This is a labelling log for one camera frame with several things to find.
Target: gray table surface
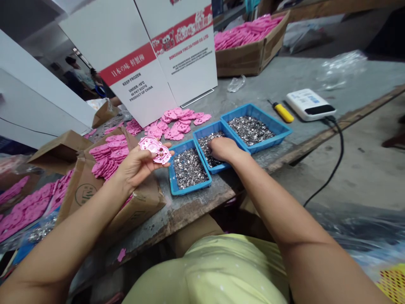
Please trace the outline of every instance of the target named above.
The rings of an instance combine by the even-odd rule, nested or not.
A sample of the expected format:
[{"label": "gray table surface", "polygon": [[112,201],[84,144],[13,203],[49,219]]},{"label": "gray table surface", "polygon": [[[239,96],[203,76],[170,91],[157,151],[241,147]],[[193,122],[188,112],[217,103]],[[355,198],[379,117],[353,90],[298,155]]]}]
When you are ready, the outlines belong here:
[{"label": "gray table surface", "polygon": [[[281,120],[266,100],[271,98],[281,102],[287,93],[311,88],[337,109],[336,118],[339,119],[342,115],[362,108],[388,94],[397,86],[405,84],[404,63],[368,61],[365,65],[366,72],[350,79],[345,88],[330,92],[320,91],[321,84],[316,80],[316,77],[324,61],[325,59],[276,57],[259,76],[248,77],[245,86],[238,92],[228,93],[227,86],[230,79],[220,79],[218,87],[212,94],[195,102],[189,108],[196,112],[212,115],[211,120],[205,125],[219,120],[221,115],[246,103],[253,103],[276,119]],[[122,118],[117,117],[114,123],[120,120]],[[286,137],[282,144],[253,155],[260,166],[268,167],[277,159],[293,151],[297,145],[314,138],[328,128],[320,121],[304,123],[297,118],[289,126],[293,129],[293,133]],[[192,131],[186,134],[184,141],[192,139],[192,132],[200,128],[200,126],[193,124],[191,127]],[[204,206],[209,202],[212,203],[212,200],[220,203],[225,202],[241,187],[236,173],[229,169],[213,175],[210,188],[175,197],[170,193],[168,170],[160,169],[155,174],[166,197],[166,206],[107,251],[102,252],[96,249],[86,259],[75,276],[70,287],[71,292],[83,287],[87,281],[103,274],[106,269],[111,270],[118,267],[117,257],[122,248],[126,248],[128,257],[131,256],[131,252],[136,252],[145,243],[149,246],[160,241],[161,239],[157,236],[161,236],[163,230],[166,231],[166,234],[174,233],[175,231],[171,231],[168,226],[170,226],[170,219],[180,208],[193,204],[189,210],[196,212],[196,206]],[[188,217],[193,218],[200,215],[189,214]],[[189,223],[186,218],[181,220],[184,221],[184,225]]]}]

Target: hand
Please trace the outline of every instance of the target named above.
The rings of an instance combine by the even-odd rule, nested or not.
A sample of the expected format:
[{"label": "hand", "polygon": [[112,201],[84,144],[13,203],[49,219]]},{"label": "hand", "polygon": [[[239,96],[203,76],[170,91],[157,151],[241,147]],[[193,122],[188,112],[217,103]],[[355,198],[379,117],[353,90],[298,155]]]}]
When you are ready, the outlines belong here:
[{"label": "hand", "polygon": [[[172,146],[171,143],[163,144],[167,148]],[[142,182],[156,169],[167,168],[170,163],[164,165],[153,162],[156,157],[155,153],[149,150],[141,150],[139,146],[132,149],[125,160],[115,172],[115,178],[130,187],[131,192],[138,187]]]},{"label": "hand", "polygon": [[218,160],[230,163],[235,157],[240,157],[246,154],[241,150],[233,139],[227,137],[217,137],[208,143],[208,147],[212,150],[211,155]]}]

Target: black power cord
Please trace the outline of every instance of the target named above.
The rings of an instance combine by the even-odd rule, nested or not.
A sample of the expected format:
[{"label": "black power cord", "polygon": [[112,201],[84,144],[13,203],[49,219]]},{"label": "black power cord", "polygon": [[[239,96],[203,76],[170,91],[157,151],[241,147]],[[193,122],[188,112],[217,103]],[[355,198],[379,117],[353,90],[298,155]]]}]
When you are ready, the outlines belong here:
[{"label": "black power cord", "polygon": [[[325,120],[328,125],[329,125],[329,122],[331,122],[337,128],[337,132],[339,133],[339,136],[340,136],[340,155],[339,155],[339,159],[337,160],[336,166],[333,168],[333,171],[330,174],[326,183],[324,183],[323,186],[320,187],[318,191],[316,191],[313,195],[311,195],[311,197],[304,203],[304,205],[303,205],[304,208],[308,205],[308,203],[311,201],[311,199],[313,199],[319,192],[321,192],[330,183],[330,181],[332,180],[333,176],[335,175],[337,169],[339,168],[340,163],[342,162],[343,154],[345,152],[343,132],[342,132],[342,129],[339,127],[339,124],[336,122],[335,117],[326,116]],[[292,297],[292,291],[291,291],[290,286],[288,287],[288,295],[290,297],[290,304],[294,304],[294,298]]]}]

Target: red label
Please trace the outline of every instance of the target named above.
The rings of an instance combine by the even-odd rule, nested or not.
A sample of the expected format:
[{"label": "red label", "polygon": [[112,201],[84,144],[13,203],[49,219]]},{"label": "red label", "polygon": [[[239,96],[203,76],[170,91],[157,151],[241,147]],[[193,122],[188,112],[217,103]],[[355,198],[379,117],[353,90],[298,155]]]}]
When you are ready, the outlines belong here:
[{"label": "red label", "polygon": [[211,25],[212,7],[209,5],[153,38],[151,41],[153,49],[156,55],[162,55]]},{"label": "red label", "polygon": [[100,76],[108,86],[112,86],[155,59],[156,55],[153,52],[152,45],[148,42],[116,63],[106,67],[100,72]]}]

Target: left hand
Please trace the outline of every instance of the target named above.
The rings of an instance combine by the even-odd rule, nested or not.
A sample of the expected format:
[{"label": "left hand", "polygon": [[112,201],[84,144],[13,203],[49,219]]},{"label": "left hand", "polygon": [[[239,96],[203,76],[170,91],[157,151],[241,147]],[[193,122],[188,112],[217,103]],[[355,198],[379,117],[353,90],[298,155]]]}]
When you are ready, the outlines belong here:
[{"label": "left hand", "polygon": [[[172,146],[171,143],[163,144],[167,148]],[[138,187],[154,170],[159,168],[167,168],[170,163],[164,165],[155,163],[153,158],[156,157],[155,153],[149,150],[141,150],[139,146],[132,149],[125,160],[118,167],[115,172],[115,177],[127,184],[133,191]]]}]

